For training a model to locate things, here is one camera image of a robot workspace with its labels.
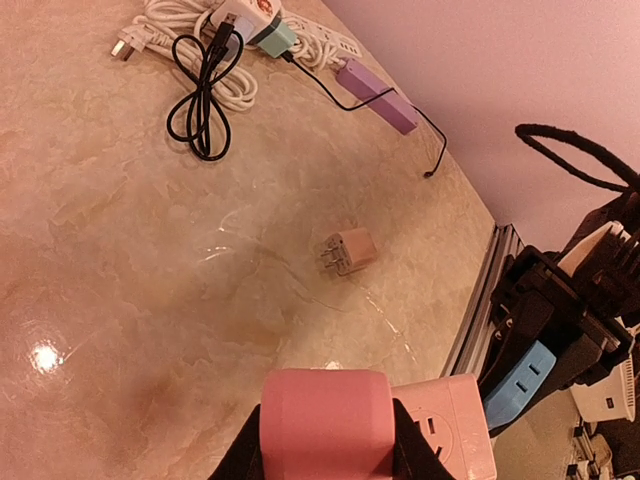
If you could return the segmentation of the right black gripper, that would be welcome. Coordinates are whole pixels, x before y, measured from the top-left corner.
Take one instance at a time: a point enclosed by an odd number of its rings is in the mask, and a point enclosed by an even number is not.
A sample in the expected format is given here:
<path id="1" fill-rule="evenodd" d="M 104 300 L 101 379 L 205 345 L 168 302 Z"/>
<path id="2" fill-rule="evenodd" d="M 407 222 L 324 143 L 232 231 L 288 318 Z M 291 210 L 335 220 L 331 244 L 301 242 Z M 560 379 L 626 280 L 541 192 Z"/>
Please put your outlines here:
<path id="1" fill-rule="evenodd" d="M 592 385 L 627 360 L 634 345 L 635 247 L 596 244 L 568 273 L 525 248 L 491 296 L 497 331 L 489 349 L 495 390 L 522 364 L 543 390 Z"/>

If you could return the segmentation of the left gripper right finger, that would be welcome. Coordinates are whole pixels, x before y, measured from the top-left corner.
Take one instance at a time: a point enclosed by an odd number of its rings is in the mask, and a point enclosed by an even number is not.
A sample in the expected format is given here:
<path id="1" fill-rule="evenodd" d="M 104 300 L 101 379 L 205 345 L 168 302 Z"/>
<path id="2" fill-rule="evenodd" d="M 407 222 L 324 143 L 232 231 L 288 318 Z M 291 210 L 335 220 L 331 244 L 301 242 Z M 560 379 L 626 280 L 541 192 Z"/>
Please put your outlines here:
<path id="1" fill-rule="evenodd" d="M 394 398 L 395 442 L 392 478 L 402 480 L 453 480 L 415 425 L 402 402 Z"/>

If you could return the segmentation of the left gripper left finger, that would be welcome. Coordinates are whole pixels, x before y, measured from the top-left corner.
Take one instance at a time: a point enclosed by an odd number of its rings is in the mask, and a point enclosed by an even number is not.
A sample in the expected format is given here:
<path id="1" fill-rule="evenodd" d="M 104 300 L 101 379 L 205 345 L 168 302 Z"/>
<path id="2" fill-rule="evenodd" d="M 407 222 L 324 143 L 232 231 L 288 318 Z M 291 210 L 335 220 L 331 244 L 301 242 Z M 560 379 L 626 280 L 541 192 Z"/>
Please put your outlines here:
<path id="1" fill-rule="evenodd" d="M 208 480 L 264 480 L 259 426 L 261 405 L 249 417 Z"/>

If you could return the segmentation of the pink cube socket adapter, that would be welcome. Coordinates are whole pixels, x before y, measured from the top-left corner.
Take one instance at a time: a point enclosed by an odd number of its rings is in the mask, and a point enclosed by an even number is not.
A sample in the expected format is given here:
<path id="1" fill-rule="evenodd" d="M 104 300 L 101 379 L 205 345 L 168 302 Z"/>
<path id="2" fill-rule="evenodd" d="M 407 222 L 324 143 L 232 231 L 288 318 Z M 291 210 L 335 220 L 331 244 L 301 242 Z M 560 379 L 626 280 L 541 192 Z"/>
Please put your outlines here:
<path id="1" fill-rule="evenodd" d="M 456 479 L 495 479 L 497 470 L 476 377 L 460 374 L 392 389 L 430 448 Z"/>

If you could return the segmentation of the blue square plug adapter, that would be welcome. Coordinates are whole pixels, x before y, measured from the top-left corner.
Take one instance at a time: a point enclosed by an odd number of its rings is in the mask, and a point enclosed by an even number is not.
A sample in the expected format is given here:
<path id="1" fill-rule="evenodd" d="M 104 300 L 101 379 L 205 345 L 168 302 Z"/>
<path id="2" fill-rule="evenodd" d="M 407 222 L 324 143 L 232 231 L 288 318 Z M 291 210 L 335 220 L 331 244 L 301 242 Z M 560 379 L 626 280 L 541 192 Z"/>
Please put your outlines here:
<path id="1" fill-rule="evenodd" d="M 506 426 L 523 412 L 556 363 L 555 355 L 539 340 L 485 397 L 489 430 Z"/>

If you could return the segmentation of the pink triangular power socket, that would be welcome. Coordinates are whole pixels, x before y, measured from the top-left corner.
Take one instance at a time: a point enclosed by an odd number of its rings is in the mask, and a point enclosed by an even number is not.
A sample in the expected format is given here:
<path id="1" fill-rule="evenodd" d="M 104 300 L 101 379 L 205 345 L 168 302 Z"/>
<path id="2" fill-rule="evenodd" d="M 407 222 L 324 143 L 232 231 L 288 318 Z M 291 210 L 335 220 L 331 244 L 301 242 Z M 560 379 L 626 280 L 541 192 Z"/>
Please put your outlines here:
<path id="1" fill-rule="evenodd" d="M 389 381 L 369 370 L 274 371 L 261 396 L 259 440 L 266 479 L 390 479 Z"/>

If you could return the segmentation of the small pink charger plug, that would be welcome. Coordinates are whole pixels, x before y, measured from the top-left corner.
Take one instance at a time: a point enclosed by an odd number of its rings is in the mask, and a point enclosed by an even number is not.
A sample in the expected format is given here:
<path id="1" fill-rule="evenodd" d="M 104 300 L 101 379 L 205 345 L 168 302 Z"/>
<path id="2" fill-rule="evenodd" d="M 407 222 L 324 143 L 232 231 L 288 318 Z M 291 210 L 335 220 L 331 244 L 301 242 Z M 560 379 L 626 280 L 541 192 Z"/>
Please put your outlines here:
<path id="1" fill-rule="evenodd" d="M 320 242 L 317 264 L 323 271 L 347 276 L 366 268 L 378 256 L 370 231 L 357 227 L 333 233 Z"/>

